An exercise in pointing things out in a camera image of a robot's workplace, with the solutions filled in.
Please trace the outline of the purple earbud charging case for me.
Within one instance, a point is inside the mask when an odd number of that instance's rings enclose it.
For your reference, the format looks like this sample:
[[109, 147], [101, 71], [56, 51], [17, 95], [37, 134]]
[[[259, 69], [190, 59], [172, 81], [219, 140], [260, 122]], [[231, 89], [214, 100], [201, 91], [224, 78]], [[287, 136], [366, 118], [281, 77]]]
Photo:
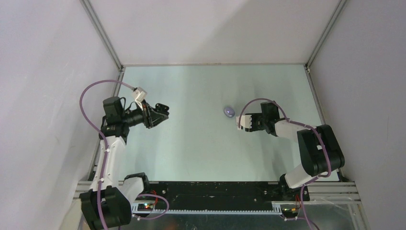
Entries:
[[229, 106], [224, 107], [223, 112], [228, 118], [233, 118], [236, 115], [235, 110]]

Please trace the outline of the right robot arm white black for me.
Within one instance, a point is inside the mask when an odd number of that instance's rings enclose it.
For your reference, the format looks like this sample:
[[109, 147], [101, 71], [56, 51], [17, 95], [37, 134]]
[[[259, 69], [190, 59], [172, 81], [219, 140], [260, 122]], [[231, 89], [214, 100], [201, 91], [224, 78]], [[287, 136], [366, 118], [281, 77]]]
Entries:
[[261, 112], [245, 114], [240, 121], [246, 132], [265, 131], [278, 138], [287, 138], [298, 144], [300, 163], [281, 176], [279, 196], [293, 199], [298, 187], [321, 177], [329, 177], [345, 165], [345, 157], [329, 125], [310, 126], [281, 117], [281, 109], [272, 102], [260, 104]]

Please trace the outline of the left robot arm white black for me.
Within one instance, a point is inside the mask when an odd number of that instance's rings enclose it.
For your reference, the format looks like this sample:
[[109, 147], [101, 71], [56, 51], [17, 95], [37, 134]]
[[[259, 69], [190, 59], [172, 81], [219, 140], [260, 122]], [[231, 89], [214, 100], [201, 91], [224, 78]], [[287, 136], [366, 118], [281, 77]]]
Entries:
[[92, 230], [129, 224], [132, 203], [137, 197], [143, 200], [151, 195], [148, 177], [143, 172], [127, 175], [119, 186], [120, 161], [131, 127], [143, 124], [151, 129], [169, 117], [167, 105], [158, 103], [152, 107], [143, 100], [136, 109], [125, 109], [118, 96], [105, 99], [103, 108], [99, 164], [89, 190], [79, 195], [81, 211]]

